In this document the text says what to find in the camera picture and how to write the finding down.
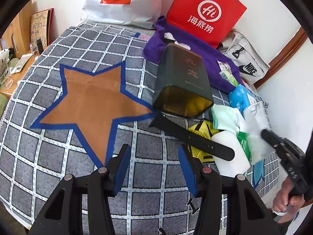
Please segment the person's right hand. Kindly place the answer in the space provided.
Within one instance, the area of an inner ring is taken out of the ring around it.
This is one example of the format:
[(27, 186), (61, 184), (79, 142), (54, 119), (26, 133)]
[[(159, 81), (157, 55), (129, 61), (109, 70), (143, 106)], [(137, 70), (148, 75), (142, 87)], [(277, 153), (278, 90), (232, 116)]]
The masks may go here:
[(277, 223), (286, 223), (294, 219), (296, 213), (304, 205), (305, 200), (303, 195), (293, 196), (289, 198), (289, 192), (293, 188), (293, 183), (289, 177), (282, 182), (282, 187), (276, 194), (273, 200), (272, 209), (275, 212), (284, 212), (285, 214), (276, 219)]

